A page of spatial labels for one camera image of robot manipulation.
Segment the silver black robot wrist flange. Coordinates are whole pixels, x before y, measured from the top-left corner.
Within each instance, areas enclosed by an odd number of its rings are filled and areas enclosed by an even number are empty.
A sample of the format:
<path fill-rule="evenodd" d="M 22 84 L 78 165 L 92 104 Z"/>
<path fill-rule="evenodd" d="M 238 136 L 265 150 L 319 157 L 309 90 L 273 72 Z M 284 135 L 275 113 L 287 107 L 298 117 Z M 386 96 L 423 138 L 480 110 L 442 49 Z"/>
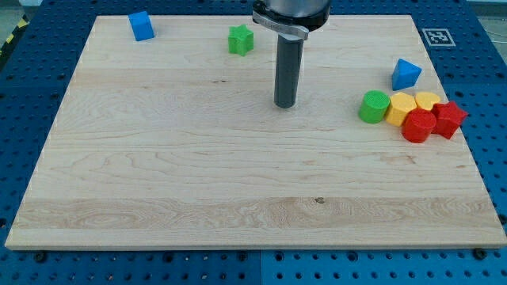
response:
<path fill-rule="evenodd" d="M 327 22 L 330 8 L 330 0 L 257 0 L 252 18 L 289 40 L 307 40 L 310 32 Z"/>

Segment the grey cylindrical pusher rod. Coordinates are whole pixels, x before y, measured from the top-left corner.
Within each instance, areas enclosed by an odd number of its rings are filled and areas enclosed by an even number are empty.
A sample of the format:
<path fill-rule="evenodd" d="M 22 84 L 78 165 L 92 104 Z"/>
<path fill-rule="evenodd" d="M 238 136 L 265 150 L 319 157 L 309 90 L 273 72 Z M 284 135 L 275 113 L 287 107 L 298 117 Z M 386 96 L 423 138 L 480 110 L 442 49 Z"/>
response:
<path fill-rule="evenodd" d="M 300 38 L 290 40 L 278 36 L 274 103 L 280 108 L 290 108 L 296 102 L 303 44 L 304 40 Z"/>

